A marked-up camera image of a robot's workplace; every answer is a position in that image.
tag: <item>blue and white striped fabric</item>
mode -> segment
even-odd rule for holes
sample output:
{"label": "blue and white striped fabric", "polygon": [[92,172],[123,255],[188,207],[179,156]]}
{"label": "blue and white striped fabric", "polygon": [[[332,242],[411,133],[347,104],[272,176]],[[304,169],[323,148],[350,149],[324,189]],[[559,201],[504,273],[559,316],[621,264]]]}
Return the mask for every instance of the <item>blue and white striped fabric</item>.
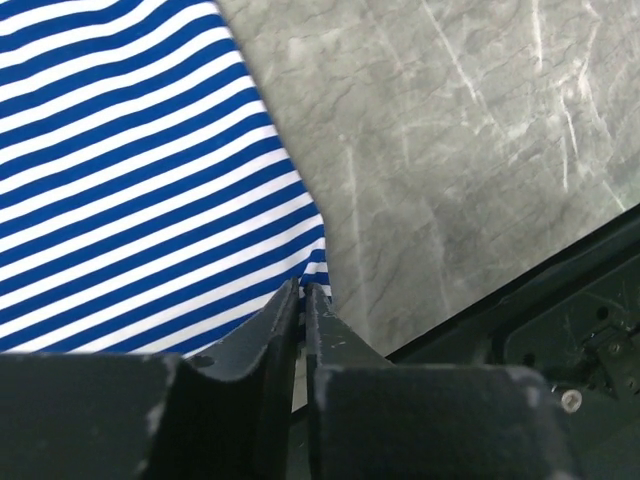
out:
{"label": "blue and white striped fabric", "polygon": [[0,351],[193,354],[324,232],[214,3],[0,0]]}

